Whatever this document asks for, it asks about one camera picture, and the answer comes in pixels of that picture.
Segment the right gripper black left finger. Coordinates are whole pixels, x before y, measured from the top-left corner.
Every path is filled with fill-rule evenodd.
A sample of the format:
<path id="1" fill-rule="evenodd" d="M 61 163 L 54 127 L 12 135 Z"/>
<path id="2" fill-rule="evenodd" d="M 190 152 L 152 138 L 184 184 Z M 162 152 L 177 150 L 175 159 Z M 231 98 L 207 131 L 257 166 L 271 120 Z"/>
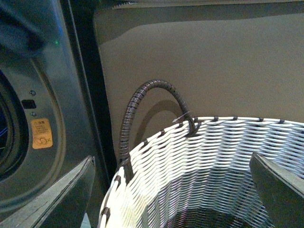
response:
<path id="1" fill-rule="evenodd" d="M 2 228 L 79 228 L 95 178 L 88 156 L 45 192 L 0 223 Z"/>

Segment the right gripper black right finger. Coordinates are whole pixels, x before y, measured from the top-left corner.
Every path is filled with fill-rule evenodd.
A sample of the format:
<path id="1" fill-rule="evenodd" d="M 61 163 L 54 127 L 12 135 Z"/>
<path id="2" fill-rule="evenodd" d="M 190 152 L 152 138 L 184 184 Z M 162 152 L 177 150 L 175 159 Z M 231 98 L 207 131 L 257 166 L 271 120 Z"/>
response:
<path id="1" fill-rule="evenodd" d="M 273 225 L 276 228 L 302 228 L 304 180 L 258 153 L 252 154 L 249 166 Z"/>

